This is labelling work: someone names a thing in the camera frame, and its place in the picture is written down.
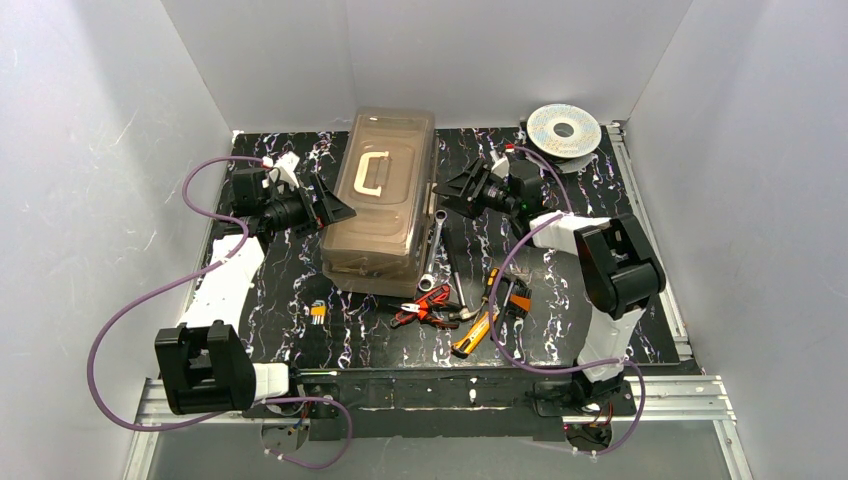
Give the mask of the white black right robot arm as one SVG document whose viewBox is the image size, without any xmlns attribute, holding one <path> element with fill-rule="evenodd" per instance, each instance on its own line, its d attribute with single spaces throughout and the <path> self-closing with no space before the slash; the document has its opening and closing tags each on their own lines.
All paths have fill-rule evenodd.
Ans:
<svg viewBox="0 0 848 480">
<path fill-rule="evenodd" d="M 580 264 L 592 316 L 584 345 L 567 372 L 568 399 L 588 404 L 620 390 L 635 327 L 666 276 L 639 220 L 581 217 L 545 206 L 544 176 L 528 160 L 496 173 L 478 159 L 455 177 L 434 186 L 442 206 L 475 219 L 492 209 L 507 215 L 521 245 L 575 256 Z"/>
</svg>

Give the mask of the translucent beige tool box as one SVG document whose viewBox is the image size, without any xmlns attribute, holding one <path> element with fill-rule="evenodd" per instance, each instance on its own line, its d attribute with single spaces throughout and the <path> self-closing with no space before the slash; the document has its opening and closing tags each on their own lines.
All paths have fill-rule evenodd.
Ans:
<svg viewBox="0 0 848 480">
<path fill-rule="evenodd" d="M 411 297 L 424 270 L 437 155 L 427 110 L 362 107 L 335 195 L 354 217 L 329 226 L 322 273 L 343 292 Z"/>
</svg>

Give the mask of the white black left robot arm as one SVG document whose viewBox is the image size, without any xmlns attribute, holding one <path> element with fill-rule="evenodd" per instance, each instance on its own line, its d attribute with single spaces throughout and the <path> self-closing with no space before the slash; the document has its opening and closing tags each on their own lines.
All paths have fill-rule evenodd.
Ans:
<svg viewBox="0 0 848 480">
<path fill-rule="evenodd" d="M 213 242 L 218 268 L 205 274 L 179 323 L 157 333 L 165 396 L 177 415 L 247 410 L 289 393 L 285 364 L 255 363 L 238 335 L 247 294 L 280 232 L 305 237 L 355 217 L 318 175 L 308 187 L 291 173 L 248 168 L 233 174 L 231 210 Z"/>
</svg>

